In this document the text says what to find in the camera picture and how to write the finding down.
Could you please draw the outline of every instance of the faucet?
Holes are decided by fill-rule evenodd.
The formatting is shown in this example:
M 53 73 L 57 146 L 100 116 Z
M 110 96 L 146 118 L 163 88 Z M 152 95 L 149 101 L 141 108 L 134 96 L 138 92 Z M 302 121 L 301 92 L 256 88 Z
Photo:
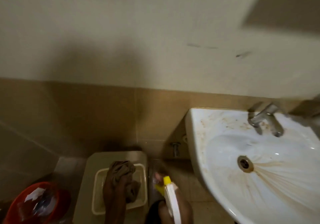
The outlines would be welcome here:
M 260 123 L 266 119 L 270 125 L 270 130 L 275 137 L 280 137 L 283 135 L 284 130 L 281 124 L 278 122 L 274 113 L 277 112 L 279 107 L 274 103 L 270 103 L 264 110 L 258 113 L 256 116 L 248 117 L 248 122 L 254 128 L 260 128 Z

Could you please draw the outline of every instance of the white wall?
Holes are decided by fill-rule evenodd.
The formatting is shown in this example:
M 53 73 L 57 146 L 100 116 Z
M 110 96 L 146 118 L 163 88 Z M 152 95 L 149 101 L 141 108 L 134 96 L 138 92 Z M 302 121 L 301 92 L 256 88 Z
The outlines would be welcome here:
M 0 76 L 315 96 L 320 37 L 244 27 L 257 1 L 0 0 Z

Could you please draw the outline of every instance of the sink basin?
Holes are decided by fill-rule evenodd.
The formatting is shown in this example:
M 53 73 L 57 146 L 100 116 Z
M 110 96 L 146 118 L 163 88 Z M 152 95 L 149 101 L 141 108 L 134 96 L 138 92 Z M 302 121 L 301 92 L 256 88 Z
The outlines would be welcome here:
M 310 127 L 275 117 L 279 138 L 264 121 L 259 135 L 244 111 L 190 109 L 194 171 L 239 224 L 320 223 L 320 141 Z

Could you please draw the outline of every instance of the red trash can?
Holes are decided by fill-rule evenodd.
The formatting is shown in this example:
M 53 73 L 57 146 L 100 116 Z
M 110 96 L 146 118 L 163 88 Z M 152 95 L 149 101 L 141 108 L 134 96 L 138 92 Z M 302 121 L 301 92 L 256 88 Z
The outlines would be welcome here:
M 36 205 L 37 200 L 25 202 L 27 195 L 31 194 L 37 188 L 49 189 L 53 194 L 52 199 L 54 199 L 55 204 L 52 212 L 47 216 L 39 217 L 38 215 L 32 214 L 32 210 Z M 67 190 L 58 189 L 54 183 L 50 182 L 36 183 L 22 191 L 12 202 L 3 223 L 47 224 L 48 222 L 61 219 L 67 212 L 70 202 L 71 197 Z

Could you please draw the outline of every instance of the crumpled cloth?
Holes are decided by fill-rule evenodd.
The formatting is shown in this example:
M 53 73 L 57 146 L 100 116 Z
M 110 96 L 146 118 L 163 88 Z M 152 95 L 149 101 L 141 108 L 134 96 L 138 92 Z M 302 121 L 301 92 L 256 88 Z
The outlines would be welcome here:
M 115 187 L 120 178 L 124 175 L 128 175 L 132 179 L 132 174 L 136 171 L 136 167 L 130 161 L 114 161 L 111 163 L 110 170 L 112 170 L 112 185 Z M 141 183 L 132 180 L 130 184 L 126 186 L 126 202 L 135 202 Z

